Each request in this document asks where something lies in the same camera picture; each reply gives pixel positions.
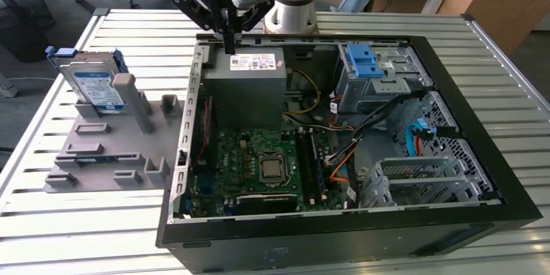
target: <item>blue latch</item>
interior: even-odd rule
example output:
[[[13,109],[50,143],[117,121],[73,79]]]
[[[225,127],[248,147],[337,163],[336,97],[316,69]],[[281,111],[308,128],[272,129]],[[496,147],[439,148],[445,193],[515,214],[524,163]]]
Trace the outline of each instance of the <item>blue latch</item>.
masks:
[[[347,56],[356,77],[384,77],[384,72],[377,68],[376,55],[369,50],[368,44],[347,44]]]

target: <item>blue hard drive label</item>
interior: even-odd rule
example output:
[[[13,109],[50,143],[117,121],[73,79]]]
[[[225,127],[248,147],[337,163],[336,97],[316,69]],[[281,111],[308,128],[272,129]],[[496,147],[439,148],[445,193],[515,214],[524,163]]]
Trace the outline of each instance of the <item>blue hard drive label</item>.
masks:
[[[74,80],[97,109],[112,111],[122,109],[124,102],[112,87],[110,75],[106,72],[76,72]]]

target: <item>power supply label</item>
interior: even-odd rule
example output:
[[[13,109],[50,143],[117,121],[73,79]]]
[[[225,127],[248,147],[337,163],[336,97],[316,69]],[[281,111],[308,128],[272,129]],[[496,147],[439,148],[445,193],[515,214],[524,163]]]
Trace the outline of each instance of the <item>power supply label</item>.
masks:
[[[275,54],[230,55],[230,71],[276,70]]]
[[[76,72],[74,80],[97,109],[122,109],[124,102],[112,87],[112,79],[106,72]]]

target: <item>yellow wire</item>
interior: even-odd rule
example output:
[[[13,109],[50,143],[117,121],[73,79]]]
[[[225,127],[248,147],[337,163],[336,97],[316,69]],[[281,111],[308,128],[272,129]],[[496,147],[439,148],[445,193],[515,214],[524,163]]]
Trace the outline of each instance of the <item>yellow wire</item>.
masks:
[[[307,74],[303,73],[303,71],[300,71],[299,69],[293,69],[293,68],[292,68],[292,71],[299,72],[299,73],[301,74],[301,76],[309,81],[312,87],[315,88],[315,93],[317,94],[317,99],[316,99],[315,104],[312,105],[311,108],[303,109],[303,110],[300,110],[300,111],[285,111],[285,112],[283,112],[283,114],[287,114],[287,115],[299,115],[299,114],[307,113],[308,111],[311,111],[312,109],[315,109],[315,108],[317,107],[319,102],[320,102],[320,92],[319,92],[317,85],[315,84],[315,82],[312,81],[312,79],[307,76]]]

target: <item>blue clip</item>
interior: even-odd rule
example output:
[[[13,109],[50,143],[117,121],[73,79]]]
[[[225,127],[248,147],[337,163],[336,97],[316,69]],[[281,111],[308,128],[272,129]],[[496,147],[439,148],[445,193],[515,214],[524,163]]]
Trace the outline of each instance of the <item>blue clip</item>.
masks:
[[[376,55],[367,44],[347,44],[347,56],[356,77],[384,77],[384,72],[377,68]]]
[[[428,133],[432,133],[435,135],[437,132],[437,128],[429,128],[428,123],[425,122],[425,119],[423,119],[423,117],[420,117],[417,121],[419,121],[421,128],[427,129]]]

